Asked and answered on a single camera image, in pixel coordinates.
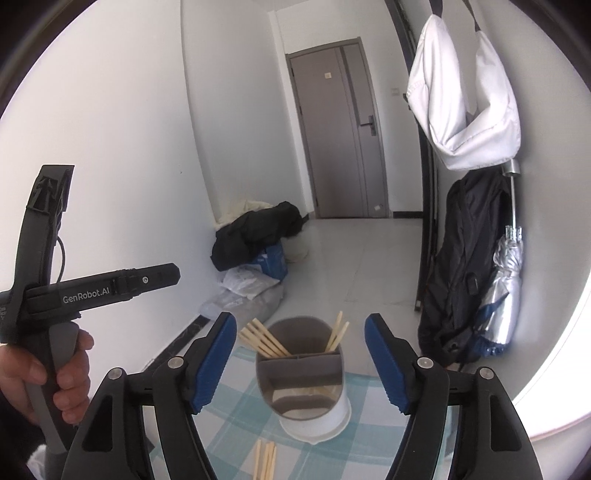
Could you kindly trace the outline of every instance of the blue box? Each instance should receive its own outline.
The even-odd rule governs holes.
[[[265,248],[249,265],[256,265],[265,275],[283,280],[287,275],[287,264],[281,242]]]

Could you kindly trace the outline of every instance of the tiled floor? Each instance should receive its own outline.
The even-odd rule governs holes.
[[[301,233],[308,257],[290,264],[285,297],[269,320],[312,315],[333,323],[340,310],[347,372],[377,375],[365,341],[368,314],[381,313],[393,334],[418,351],[414,311],[422,221],[416,219],[311,220]]]

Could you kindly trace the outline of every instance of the umbrella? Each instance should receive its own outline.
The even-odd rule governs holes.
[[[519,166],[515,160],[504,165],[504,173],[511,178],[512,225],[505,227],[505,235],[497,245],[493,262],[496,271],[491,286],[484,295],[474,322],[472,351],[479,356],[503,353],[515,330],[521,297],[521,266],[523,262],[522,230],[517,227],[515,213],[515,176]]]

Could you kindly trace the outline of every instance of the door handle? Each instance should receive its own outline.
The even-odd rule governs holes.
[[[366,124],[359,124],[360,127],[367,127],[369,125],[369,129],[371,130],[371,136],[375,137],[378,135],[378,131],[375,128],[375,118],[373,115],[369,116],[369,122]]]

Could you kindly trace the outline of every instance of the blue checkered tablecloth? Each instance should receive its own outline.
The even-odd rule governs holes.
[[[259,438],[277,444],[275,480],[380,480],[386,477],[407,423],[379,379],[346,374],[351,421],[338,437],[318,445],[283,431],[256,383],[255,354],[234,351],[211,404],[194,417],[219,480],[250,480]],[[162,450],[151,454],[157,480],[167,480]]]

